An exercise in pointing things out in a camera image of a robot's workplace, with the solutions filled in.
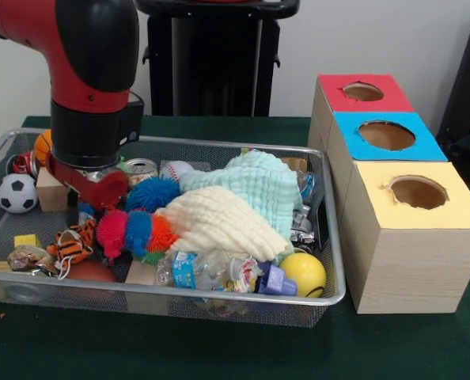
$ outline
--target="orange basketball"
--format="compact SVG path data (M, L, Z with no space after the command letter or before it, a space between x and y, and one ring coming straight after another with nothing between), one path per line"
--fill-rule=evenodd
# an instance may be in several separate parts
M35 160L45 166L47 153L52 149L52 131L47 129L35 141Z

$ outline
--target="baseball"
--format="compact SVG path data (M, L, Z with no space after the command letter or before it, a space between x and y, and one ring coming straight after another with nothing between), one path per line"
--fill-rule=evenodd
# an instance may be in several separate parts
M170 161L161 167L160 178L167 180L174 180L179 182L183 174L195 170L191 165L185 161Z

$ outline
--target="red box top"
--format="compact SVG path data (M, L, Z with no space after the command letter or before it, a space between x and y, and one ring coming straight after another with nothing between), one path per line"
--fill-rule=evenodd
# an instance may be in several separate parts
M319 76L334 112L414 112L392 75L349 74Z

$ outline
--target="blue box top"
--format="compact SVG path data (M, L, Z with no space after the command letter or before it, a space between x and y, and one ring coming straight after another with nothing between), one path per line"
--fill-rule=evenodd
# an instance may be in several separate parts
M416 113L334 112L334 117L355 160L448 161Z

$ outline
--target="metal basket rim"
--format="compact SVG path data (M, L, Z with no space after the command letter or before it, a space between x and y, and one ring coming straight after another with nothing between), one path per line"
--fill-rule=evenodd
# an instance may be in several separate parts
M43 129L39 128L19 128L12 131L7 131L0 138L0 149L5 143L15 135L25 134L39 134ZM97 281L83 281L76 279L65 279L58 281L57 279L34 277L30 275L19 275L13 273L0 273L0 281L13 282L13 283L29 283L36 285L60 286L60 287L76 287L87 289L98 289L105 291L122 291L140 294L152 295L169 295L176 297L191 297L191 298L208 298L208 299L222 299L239 302L265 302L276 304L289 304L289 305L303 305L303 306L332 306L340 302L346 294L346 283L343 271L343 259L340 250L339 232L337 227L337 218L335 215L335 204L332 188L332 176L330 174L328 158L326 154L319 150L311 148L304 148L300 146L278 146L278 145L265 145L265 144L250 144L244 142L219 142L209 140L190 140L190 139L173 139L168 137L153 137L153 136L140 136L140 141L155 142L155 143L175 143L183 145L196 145L196 146L217 146L217 147L232 147L232 148L255 148L265 150L283 150L291 152L300 152L316 155L322 162L323 173L325 176L324 182L324 196L327 207L328 219L328 235L332 249L332 261L334 264L334 273L336 277L337 289L334 295L324 298L301 298L289 296L270 296L264 294L240 294L222 291L199 291L192 289L180 289L175 287L158 287L153 285L136 285L130 283L102 283Z

